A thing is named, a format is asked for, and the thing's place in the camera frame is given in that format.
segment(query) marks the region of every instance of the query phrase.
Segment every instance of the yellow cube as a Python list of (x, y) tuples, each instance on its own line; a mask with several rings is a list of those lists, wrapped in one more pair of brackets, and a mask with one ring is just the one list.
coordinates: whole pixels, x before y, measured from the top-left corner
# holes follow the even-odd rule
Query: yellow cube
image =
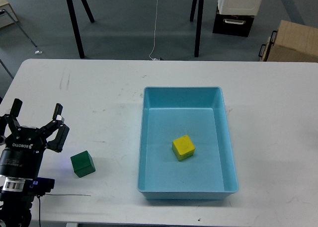
[(172, 142), (172, 150), (179, 161), (194, 154), (195, 146), (188, 135), (175, 139)]

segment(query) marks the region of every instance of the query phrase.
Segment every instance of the storage box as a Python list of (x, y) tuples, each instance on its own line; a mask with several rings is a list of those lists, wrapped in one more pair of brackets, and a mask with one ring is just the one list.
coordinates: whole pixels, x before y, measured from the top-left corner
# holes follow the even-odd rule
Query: storage box
[(222, 15), (217, 9), (213, 33), (248, 37), (254, 16)]
[(267, 51), (268, 62), (318, 62), (318, 28), (282, 20)]
[[(178, 161), (171, 142), (191, 137), (195, 154)], [(222, 90), (147, 87), (138, 190), (147, 199), (224, 199), (238, 190)]]
[[(13, 17), (15, 21), (18, 21), (11, 5), (7, 0), (0, 0), (0, 10), (1, 9), (5, 9)], [(0, 14), (0, 28), (8, 26), (12, 23), (12, 19), (6, 13)]]
[(218, 0), (220, 14), (256, 16), (262, 0)]

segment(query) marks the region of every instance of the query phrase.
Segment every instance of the blue plastic bin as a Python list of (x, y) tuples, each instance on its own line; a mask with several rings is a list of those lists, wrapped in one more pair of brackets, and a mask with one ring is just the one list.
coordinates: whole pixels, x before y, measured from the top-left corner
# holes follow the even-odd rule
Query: blue plastic bin
[[(189, 135), (193, 156), (178, 161), (172, 141)], [(147, 199), (224, 199), (238, 191), (222, 90), (146, 87), (138, 190)]]

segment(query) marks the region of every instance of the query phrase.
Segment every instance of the white cable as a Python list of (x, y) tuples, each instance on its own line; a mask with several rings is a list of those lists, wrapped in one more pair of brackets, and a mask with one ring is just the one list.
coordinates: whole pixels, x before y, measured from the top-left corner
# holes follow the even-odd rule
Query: white cable
[(149, 58), (151, 60), (154, 60), (150, 55), (154, 52), (155, 45), (156, 45), (156, 26), (157, 26), (157, 14), (158, 14), (158, 0), (157, 0), (157, 5), (156, 5), (156, 20), (155, 20), (155, 35), (154, 35), (154, 47), (151, 53), (149, 54)]

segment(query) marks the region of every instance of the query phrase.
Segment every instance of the tripod leg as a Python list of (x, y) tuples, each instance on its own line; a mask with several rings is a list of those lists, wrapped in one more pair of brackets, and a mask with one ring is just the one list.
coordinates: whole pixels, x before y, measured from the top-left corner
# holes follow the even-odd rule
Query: tripod leg
[(86, 13), (88, 15), (88, 18), (89, 18), (90, 22), (95, 22), (93, 14), (91, 13), (90, 8), (88, 6), (87, 0), (81, 0), (81, 2), (82, 2), (83, 6), (85, 8), (85, 11), (86, 11)]
[(78, 22), (77, 22), (76, 15), (75, 15), (73, 0), (66, 0), (66, 3), (68, 4), (68, 8), (69, 8), (71, 23), (73, 26), (73, 32), (75, 35), (76, 44), (78, 46), (79, 57), (84, 58), (85, 54), (84, 54), (83, 45), (81, 43), (80, 30), (79, 30)]
[(9, 74), (9, 76), (13, 79), (13, 75), (10, 73), (10, 71), (8, 70), (8, 68), (4, 65), (4, 63), (1, 61), (0, 59), (0, 64), (4, 67), (4, 69), (6, 70), (6, 72)]
[(198, 0), (192, 0), (192, 7), (191, 7), (191, 13), (190, 13), (190, 22), (193, 22), (194, 19), (194, 13), (195, 13), (195, 7), (197, 6)]
[(30, 42), (31, 42), (35, 47), (37, 47), (37, 45), (35, 45), (35, 43), (32, 41), (32, 39), (28, 36), (28, 34), (26, 34), (26, 32), (25, 32), (25, 31), (22, 29), (22, 27), (14, 20), (14, 18), (10, 15), (10, 13), (8, 13), (7, 10), (2, 9), (2, 10), (0, 10), (0, 11), (1, 11), (1, 12), (5, 12), (5, 13), (9, 16), (9, 18), (14, 22), (14, 24), (17, 25), (18, 28), (23, 32), (23, 34), (30, 40)]
[(194, 46), (194, 57), (198, 57), (199, 56), (201, 27), (202, 27), (202, 14), (203, 14), (203, 3), (204, 3), (204, 0), (199, 0), (197, 32), (196, 32), (196, 35), (195, 35), (195, 46)]

